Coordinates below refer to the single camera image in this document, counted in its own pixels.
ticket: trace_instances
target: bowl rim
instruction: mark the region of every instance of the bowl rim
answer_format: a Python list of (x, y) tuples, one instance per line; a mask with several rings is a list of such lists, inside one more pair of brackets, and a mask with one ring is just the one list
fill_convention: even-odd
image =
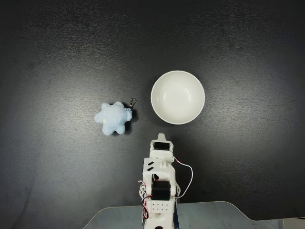
[[(184, 122), (184, 123), (173, 123), (173, 122), (170, 122), (170, 121), (165, 120), (164, 118), (162, 118), (162, 117), (158, 114), (158, 112), (156, 112), (156, 110), (155, 110), (155, 108), (154, 108), (154, 106), (153, 106), (153, 96), (152, 96), (152, 94), (153, 94), (153, 89), (154, 89), (155, 85), (156, 85), (157, 82), (158, 82), (161, 78), (163, 78), (165, 75), (170, 74), (170, 73), (174, 73), (174, 72), (186, 73), (186, 74), (192, 76), (193, 78), (195, 78), (195, 79), (197, 80), (197, 82), (200, 84), (200, 86), (202, 87), (202, 91), (203, 91), (203, 95), (204, 95), (204, 98), (203, 98), (203, 105), (202, 105), (200, 111), (198, 112), (198, 114), (197, 114), (193, 119), (191, 119), (191, 120), (189, 120), (189, 121), (187, 121), (187, 122)], [(166, 121), (167, 123), (174, 124), (174, 125), (186, 124), (186, 123), (191, 122), (191, 121), (194, 120), (195, 118), (197, 118), (198, 115), (200, 115), (200, 113), (201, 113), (201, 111), (202, 111), (202, 109), (203, 109), (203, 107), (204, 107), (204, 104), (205, 104), (205, 92), (204, 92), (204, 88), (203, 88), (201, 82), (200, 82), (200, 81), (197, 79), (197, 77), (194, 76), (193, 74), (190, 74), (190, 73), (188, 73), (188, 72), (186, 72), (186, 71), (181, 71), (181, 70), (170, 71), (170, 72), (164, 73), (164, 74), (163, 74), (162, 76), (160, 76), (160, 77), (157, 79), (157, 81), (154, 83), (154, 85), (153, 85), (153, 87), (152, 87), (152, 92), (151, 92), (151, 104), (152, 104), (152, 108), (153, 108), (154, 112), (155, 112), (155, 113), (159, 116), (159, 118), (161, 118), (163, 121)]]

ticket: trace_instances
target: white bowl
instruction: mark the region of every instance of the white bowl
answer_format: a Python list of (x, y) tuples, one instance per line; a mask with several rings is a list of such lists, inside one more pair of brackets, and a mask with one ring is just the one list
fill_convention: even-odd
[(190, 73), (165, 73), (152, 88), (152, 107), (156, 114), (168, 123), (188, 123), (203, 109), (204, 89), (199, 80)]

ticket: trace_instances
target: light blue plush star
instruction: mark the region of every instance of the light blue plush star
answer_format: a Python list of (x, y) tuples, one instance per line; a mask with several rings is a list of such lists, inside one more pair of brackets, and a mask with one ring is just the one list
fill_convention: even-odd
[(114, 131), (118, 134), (124, 134), (125, 122), (132, 118), (132, 110), (124, 108), (121, 102), (116, 102), (113, 105), (102, 104), (102, 111), (94, 116), (96, 123), (102, 123), (102, 131), (105, 135), (112, 135)]

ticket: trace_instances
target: plush toy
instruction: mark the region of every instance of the plush toy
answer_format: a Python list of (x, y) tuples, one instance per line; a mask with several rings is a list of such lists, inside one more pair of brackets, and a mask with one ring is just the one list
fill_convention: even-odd
[(96, 123), (102, 123), (102, 131), (105, 135), (112, 135), (114, 131), (118, 134), (124, 134), (125, 122), (132, 118), (132, 107), (137, 100), (132, 98), (129, 108), (124, 108), (121, 102), (116, 102), (113, 105), (102, 104), (102, 111), (94, 116)]

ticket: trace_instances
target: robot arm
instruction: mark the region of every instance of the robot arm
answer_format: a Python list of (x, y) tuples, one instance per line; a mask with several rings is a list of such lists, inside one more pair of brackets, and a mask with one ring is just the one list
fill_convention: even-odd
[(179, 198), (180, 187), (176, 183), (175, 169), (172, 166), (175, 160), (173, 144), (166, 141), (164, 134), (159, 134), (158, 139), (151, 142), (150, 150), (150, 157), (144, 159), (143, 181), (139, 181), (142, 183), (142, 228), (177, 229), (178, 218), (175, 220), (174, 213), (176, 214), (176, 199)]

